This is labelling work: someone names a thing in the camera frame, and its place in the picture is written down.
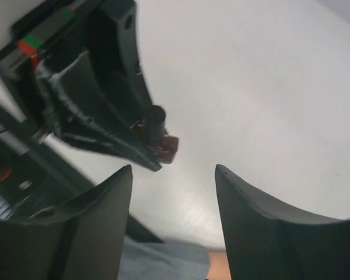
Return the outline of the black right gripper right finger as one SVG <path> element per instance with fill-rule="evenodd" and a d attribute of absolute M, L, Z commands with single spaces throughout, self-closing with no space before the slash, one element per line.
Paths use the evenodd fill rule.
<path fill-rule="evenodd" d="M 221 164 L 215 183 L 233 279 L 350 279 L 350 219 L 291 206 Z"/>

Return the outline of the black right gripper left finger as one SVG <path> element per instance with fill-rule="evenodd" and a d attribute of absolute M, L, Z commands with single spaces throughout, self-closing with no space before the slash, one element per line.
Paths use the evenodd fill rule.
<path fill-rule="evenodd" d="M 131 192 L 124 166 L 34 217 L 0 219 L 0 279 L 116 279 Z"/>

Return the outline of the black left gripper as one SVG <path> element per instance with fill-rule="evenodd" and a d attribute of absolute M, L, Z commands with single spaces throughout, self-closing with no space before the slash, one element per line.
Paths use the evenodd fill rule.
<path fill-rule="evenodd" d="M 116 72 L 131 88 L 131 112 L 142 119 L 153 104 L 137 45 L 135 1 L 0 1 L 0 62 L 7 56 L 46 55 L 54 44 L 85 27 L 103 76 Z M 0 73 L 11 76 L 8 66 Z"/>

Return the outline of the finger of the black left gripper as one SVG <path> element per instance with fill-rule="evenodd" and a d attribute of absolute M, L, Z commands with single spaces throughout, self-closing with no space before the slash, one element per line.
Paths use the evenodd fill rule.
<path fill-rule="evenodd" d="M 88 52 L 70 59 L 42 59 L 35 69 L 43 115 L 53 133 L 70 145 L 118 156 L 151 171 L 161 165 L 155 154 L 125 125 L 104 96 Z"/>

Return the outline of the nail polish brush cap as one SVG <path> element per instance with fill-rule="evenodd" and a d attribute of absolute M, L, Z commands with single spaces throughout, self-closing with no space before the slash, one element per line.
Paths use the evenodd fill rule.
<path fill-rule="evenodd" d="M 149 146 L 160 146 L 165 135 L 166 112 L 158 105 L 151 106 L 143 118 L 146 143 Z"/>

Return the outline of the red nail polish bottle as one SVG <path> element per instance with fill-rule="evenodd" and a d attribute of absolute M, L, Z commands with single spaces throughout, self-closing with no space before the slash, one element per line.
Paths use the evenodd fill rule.
<path fill-rule="evenodd" d="M 159 146 L 150 146 L 146 143 L 144 126 L 141 121 L 131 126 L 138 138 L 157 156 L 160 163 L 171 164 L 176 156 L 179 147 L 179 138 L 164 132 L 163 142 Z"/>

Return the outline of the grey sleeved forearm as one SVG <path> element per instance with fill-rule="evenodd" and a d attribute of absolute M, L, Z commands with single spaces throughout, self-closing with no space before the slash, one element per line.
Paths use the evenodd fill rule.
<path fill-rule="evenodd" d="M 207 279 L 207 249 L 177 241 L 141 243 L 124 238 L 117 279 Z"/>

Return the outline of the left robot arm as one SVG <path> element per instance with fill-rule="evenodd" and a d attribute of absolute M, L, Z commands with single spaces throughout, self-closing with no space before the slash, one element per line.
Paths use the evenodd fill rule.
<path fill-rule="evenodd" d="M 46 143 L 156 172 L 135 132 L 153 106 L 135 1 L 0 1 L 0 217 L 29 216 L 93 187 Z"/>

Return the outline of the mannequin hand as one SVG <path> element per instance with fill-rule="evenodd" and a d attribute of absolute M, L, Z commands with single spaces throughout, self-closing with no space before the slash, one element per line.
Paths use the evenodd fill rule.
<path fill-rule="evenodd" d="M 226 252 L 209 252 L 210 268 L 207 279 L 231 280 L 230 268 Z"/>

